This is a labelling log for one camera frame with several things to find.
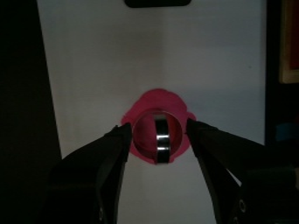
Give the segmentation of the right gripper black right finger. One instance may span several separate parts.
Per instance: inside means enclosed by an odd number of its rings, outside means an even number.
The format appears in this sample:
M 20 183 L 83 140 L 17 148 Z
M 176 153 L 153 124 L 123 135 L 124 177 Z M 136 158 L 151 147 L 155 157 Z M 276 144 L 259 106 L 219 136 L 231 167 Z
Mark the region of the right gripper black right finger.
M 280 150 L 187 121 L 216 224 L 299 224 L 299 168 Z

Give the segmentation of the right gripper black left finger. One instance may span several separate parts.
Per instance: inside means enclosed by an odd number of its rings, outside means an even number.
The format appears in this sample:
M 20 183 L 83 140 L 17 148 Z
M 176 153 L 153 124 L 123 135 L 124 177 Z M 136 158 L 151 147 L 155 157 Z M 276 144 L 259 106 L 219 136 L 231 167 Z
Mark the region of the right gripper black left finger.
M 117 224 L 131 139 L 131 125 L 116 126 L 56 164 L 39 224 Z

